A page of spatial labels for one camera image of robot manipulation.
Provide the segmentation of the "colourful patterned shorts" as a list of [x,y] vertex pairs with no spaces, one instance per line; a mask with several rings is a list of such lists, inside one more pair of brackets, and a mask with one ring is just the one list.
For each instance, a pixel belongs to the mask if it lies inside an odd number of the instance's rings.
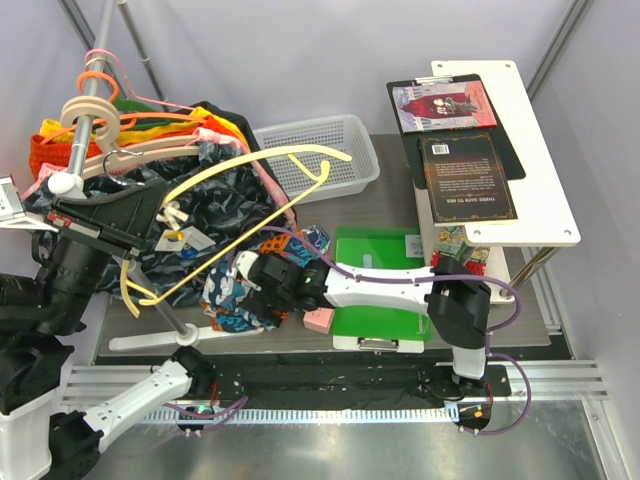
[[[300,240],[293,240],[289,230],[285,233],[262,231],[260,237],[262,240],[258,246],[251,248],[259,254],[275,253],[300,267],[318,258],[318,254],[313,253]],[[227,260],[222,260],[209,272],[199,301],[213,330],[231,334],[260,328],[272,330],[292,314],[301,312],[301,309],[289,306],[277,308],[273,303],[258,305],[254,298],[259,293],[246,280],[232,278],[228,264]]]

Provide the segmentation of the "yellow clothes hanger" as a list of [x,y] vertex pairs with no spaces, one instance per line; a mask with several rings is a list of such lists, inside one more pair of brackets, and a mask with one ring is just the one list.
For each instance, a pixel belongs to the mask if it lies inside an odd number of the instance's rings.
[[167,195],[164,197],[161,203],[162,207],[166,207],[171,201],[175,200],[177,197],[181,196],[183,193],[192,189],[196,185],[204,182],[205,180],[208,180],[211,177],[217,176],[220,173],[226,172],[227,170],[235,169],[239,166],[250,164],[254,161],[264,160],[271,157],[281,157],[281,156],[287,156],[288,159],[303,174],[305,174],[308,178],[314,181],[314,184],[311,187],[309,187],[307,190],[303,191],[298,197],[290,200],[284,206],[276,210],[273,214],[269,215],[264,220],[259,222],[252,229],[240,235],[233,242],[231,242],[227,247],[221,249],[217,254],[210,257],[206,262],[200,265],[192,273],[185,276],[182,280],[174,284],[169,290],[167,290],[163,294],[155,294],[151,292],[148,288],[142,287],[141,285],[130,280],[129,279],[130,261],[124,260],[120,268],[120,290],[121,290],[122,301],[125,307],[127,308],[127,310],[131,313],[131,315],[134,318],[138,318],[140,316],[140,307],[156,306],[161,301],[166,300],[170,295],[172,295],[175,291],[177,291],[182,285],[192,280],[196,275],[206,270],[212,264],[216,263],[218,260],[220,260],[232,249],[239,246],[245,240],[247,240],[248,238],[256,234],[261,228],[266,227],[269,222],[271,222],[276,217],[283,214],[287,209],[293,207],[297,203],[306,199],[309,195],[314,193],[316,190],[318,190],[327,181],[330,175],[331,163],[329,160],[323,160],[320,164],[320,174],[315,175],[296,157],[296,154],[302,154],[302,153],[321,154],[321,155],[330,157],[332,159],[336,159],[336,160],[347,162],[347,163],[352,161],[352,156],[347,153],[338,151],[334,148],[317,145],[317,144],[300,144],[300,145],[273,147],[273,148],[267,148],[265,150],[261,150],[259,152],[254,152],[254,153],[245,154],[239,157],[235,157],[225,162],[221,162],[191,177],[189,180],[186,180],[185,182],[176,186],[174,189],[170,190],[167,193]]

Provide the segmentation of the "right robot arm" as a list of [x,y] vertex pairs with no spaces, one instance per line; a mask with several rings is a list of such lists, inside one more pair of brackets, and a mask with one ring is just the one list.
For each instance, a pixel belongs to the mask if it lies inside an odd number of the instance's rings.
[[273,323],[280,314],[379,307],[427,316],[453,356],[451,380],[472,395],[488,381],[486,334],[491,289],[455,260],[408,270],[366,269],[324,259],[300,266],[276,253],[239,253],[230,273],[249,293],[241,307]]

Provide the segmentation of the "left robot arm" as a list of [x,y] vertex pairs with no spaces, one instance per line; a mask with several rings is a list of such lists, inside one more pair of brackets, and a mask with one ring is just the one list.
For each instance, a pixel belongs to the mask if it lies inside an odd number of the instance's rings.
[[169,185],[152,180],[89,199],[56,198],[44,224],[58,234],[33,277],[1,277],[1,476],[81,479],[111,444],[172,400],[205,397],[214,367],[182,346],[154,373],[87,411],[54,413],[61,370],[74,349],[60,337],[83,314],[110,260],[143,246]]

